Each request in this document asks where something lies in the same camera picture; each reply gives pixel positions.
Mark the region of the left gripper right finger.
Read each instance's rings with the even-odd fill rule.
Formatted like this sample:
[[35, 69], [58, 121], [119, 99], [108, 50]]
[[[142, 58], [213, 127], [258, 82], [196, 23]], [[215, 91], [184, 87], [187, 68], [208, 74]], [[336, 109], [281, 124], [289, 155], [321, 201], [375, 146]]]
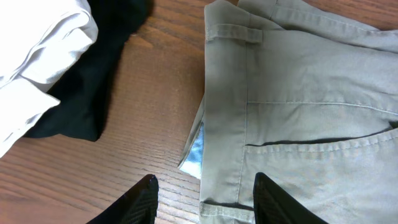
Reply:
[[327, 224], [262, 172], [253, 187], [256, 224]]

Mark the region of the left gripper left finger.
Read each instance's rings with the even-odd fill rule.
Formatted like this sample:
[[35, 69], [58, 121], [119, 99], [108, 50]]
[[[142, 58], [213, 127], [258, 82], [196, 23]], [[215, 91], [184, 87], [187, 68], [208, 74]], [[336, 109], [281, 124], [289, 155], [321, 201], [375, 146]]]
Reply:
[[154, 224], [159, 183], [148, 174], [87, 224]]

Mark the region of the khaki green shorts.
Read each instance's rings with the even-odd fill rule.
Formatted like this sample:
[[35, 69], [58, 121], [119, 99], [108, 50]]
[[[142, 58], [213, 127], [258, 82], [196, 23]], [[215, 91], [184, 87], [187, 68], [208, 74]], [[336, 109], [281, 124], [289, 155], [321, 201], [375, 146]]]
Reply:
[[303, 1], [205, 7], [205, 94], [180, 168], [201, 223], [254, 223], [258, 173], [327, 223], [397, 222], [397, 31]]

